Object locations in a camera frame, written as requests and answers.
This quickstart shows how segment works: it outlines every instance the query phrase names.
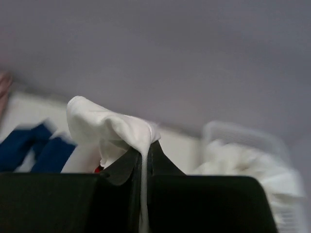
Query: blue garment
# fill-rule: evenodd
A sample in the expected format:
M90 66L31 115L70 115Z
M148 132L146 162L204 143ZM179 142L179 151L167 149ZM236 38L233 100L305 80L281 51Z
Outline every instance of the blue garment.
M14 171L23 163L30 149L36 159L31 172L61 172L75 145L60 137L50 139L51 136L45 124L33 129L13 130L0 144L0 172Z

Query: wall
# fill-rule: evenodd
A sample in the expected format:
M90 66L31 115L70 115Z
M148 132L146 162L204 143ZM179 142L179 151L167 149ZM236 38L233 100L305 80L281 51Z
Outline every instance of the wall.
M2 0L0 66L35 88L198 135L311 129L310 1Z

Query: white plastic basket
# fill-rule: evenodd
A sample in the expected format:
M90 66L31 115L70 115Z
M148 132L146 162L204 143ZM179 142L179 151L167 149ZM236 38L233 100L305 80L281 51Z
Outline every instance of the white plastic basket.
M224 143L239 143L262 150L286 166L291 167L289 152L284 142L277 137L261 131L248 129L232 123L212 121L203 129L203 142L208 144L216 139ZM279 226L280 233L308 233L308 226L302 203L284 210L282 213L285 224Z

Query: dark blue fabric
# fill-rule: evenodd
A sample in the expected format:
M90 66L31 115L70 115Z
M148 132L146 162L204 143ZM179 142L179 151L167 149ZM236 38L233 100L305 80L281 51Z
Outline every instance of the dark blue fabric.
M14 171L30 149L37 160L32 172L60 172L75 146L61 138L54 138L51 131L40 124L33 129L16 129L0 144L0 172Z

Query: crumpled white cloth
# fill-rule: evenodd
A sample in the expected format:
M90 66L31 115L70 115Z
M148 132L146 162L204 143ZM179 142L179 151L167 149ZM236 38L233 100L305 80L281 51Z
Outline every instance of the crumpled white cloth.
M304 197L299 173L273 155L240 144L215 140L204 148L204 163L192 175L243 175L256 178L270 203L275 221L284 223L281 211Z
M76 96L67 105L67 122L72 139L78 144L98 144L101 166L108 167L130 147L141 153L139 231L149 231L147 210L147 155L150 145L160 139L155 124L105 109Z

